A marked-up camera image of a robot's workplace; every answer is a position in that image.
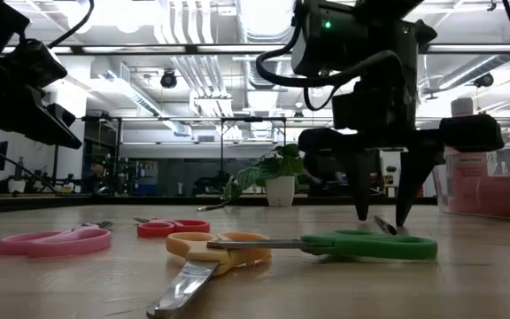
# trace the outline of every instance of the table surface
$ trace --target table surface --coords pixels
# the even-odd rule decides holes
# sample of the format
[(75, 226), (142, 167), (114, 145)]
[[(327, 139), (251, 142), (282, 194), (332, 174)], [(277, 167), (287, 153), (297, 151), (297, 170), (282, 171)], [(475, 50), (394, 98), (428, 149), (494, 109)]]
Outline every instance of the table surface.
[[(213, 232), (270, 237), (339, 229), (379, 231), (372, 206), (359, 222), (350, 206), (226, 207), (79, 206), (0, 213), (0, 238), (109, 220), (112, 247), (85, 256), (30, 260), (0, 256), (0, 318), (145, 318), (182, 260), (162, 238), (136, 236), (132, 217), (202, 218)], [(509, 318), (510, 221), (440, 214), (415, 206), (406, 230), (439, 243), (437, 261), (339, 260), (274, 250), (270, 261), (212, 279), (181, 318)]]

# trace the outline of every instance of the pink scissors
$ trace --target pink scissors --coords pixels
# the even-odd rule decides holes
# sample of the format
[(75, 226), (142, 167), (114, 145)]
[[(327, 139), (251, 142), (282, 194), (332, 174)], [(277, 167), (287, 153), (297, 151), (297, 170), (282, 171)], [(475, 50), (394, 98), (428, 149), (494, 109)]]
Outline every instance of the pink scissors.
[(86, 223), (78, 229), (5, 237), (0, 240), (0, 254), (50, 258), (97, 252), (112, 244), (112, 233), (106, 230), (110, 226), (111, 222)]

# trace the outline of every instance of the ceiling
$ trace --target ceiling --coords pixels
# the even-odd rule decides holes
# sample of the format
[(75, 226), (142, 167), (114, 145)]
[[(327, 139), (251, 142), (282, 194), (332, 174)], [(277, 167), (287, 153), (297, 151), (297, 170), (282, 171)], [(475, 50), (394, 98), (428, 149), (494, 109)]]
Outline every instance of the ceiling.
[[(157, 15), (157, 1), (130, 1), (111, 0), (116, 3), (128, 1), (127, 19), (139, 21), (141, 27), (134, 33), (124, 33), (114, 26), (93, 26), (84, 34), (76, 34), (63, 44), (84, 45), (112, 45), (112, 44), (159, 44), (154, 35), (154, 25), (160, 17)], [(268, 24), (273, 20), (269, 18), (266, 8), (277, 2), (292, 2), (292, 0), (258, 0), (261, 3), (260, 23)], [(78, 5), (68, 0), (9, 0), (6, 1), (14, 8), (28, 16), (32, 25), (27, 30), (27, 36), (36, 37), (44, 42), (50, 42), (60, 36), (68, 25), (68, 8)], [(170, 0), (171, 19), (175, 19), (174, 1)], [(182, 0), (183, 29), (188, 43), (193, 43), (186, 30), (188, 29), (188, 2)], [(411, 12), (406, 19), (415, 21), (423, 19), (428, 25), (435, 27), (438, 38), (433, 43), (510, 43), (510, 25), (506, 13), (501, 4), (488, 12), (490, 0), (426, 0), (423, 4)], [(236, 2), (233, 0), (212, 0), (211, 6), (211, 33), (215, 43), (240, 43), (241, 36), (237, 25)], [(231, 107), (234, 113), (249, 109), (250, 100), (245, 93), (245, 67), (244, 62), (234, 61), (233, 56), (218, 56), (218, 64), (223, 81), (231, 96)], [(442, 84), (439, 79), (457, 71), (476, 58), (487, 58), (476, 55), (427, 55), (420, 56), (418, 61), (418, 84), (421, 91), (425, 89), (437, 89)], [(167, 68), (177, 68), (173, 59), (169, 56), (110, 56), (98, 57), (92, 66), (92, 80), (87, 82), (90, 86), (90, 99), (88, 109), (101, 109), (110, 113), (122, 114), (123, 116), (143, 116), (133, 102), (124, 97), (114, 87), (104, 85), (104, 70), (114, 70), (124, 64), (131, 71), (131, 84), (140, 89), (145, 96), (154, 100), (164, 114), (171, 116), (197, 116), (189, 107), (190, 88), (182, 79), (179, 70), (177, 73), (178, 84), (173, 89), (163, 89), (159, 85), (160, 76)], [(292, 74), (290, 63), (283, 62), (284, 74)], [(205, 77), (206, 70), (200, 67)], [(464, 83), (456, 88), (430, 94), (421, 93), (421, 105), (418, 108), (417, 117), (445, 117), (450, 115), (450, 103), (457, 97), (471, 97), (474, 106), (488, 110), (490, 114), (498, 117), (510, 116), (510, 105), (504, 103), (510, 101), (510, 61), (491, 69), (495, 79), (494, 85), (489, 88), (476, 89), (469, 83)], [(280, 114), (292, 116), (293, 112), (300, 110), (295, 106), (296, 102), (303, 102), (301, 89), (279, 88), (278, 98), (274, 102), (274, 109), (281, 110)], [(342, 92), (347, 93), (352, 85), (342, 87)], [(313, 92), (313, 104), (318, 105), (328, 96), (330, 88), (316, 89)], [(305, 109), (305, 116), (330, 117), (329, 106), (320, 113), (311, 114)]]

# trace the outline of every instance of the red scissor handle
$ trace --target red scissor handle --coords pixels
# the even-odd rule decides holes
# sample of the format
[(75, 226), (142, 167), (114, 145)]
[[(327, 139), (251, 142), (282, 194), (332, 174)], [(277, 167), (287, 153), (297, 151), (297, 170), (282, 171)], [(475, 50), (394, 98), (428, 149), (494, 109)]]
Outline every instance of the red scissor handle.
[(139, 237), (167, 237), (175, 232), (210, 232), (210, 223), (199, 220), (154, 220), (137, 226)]

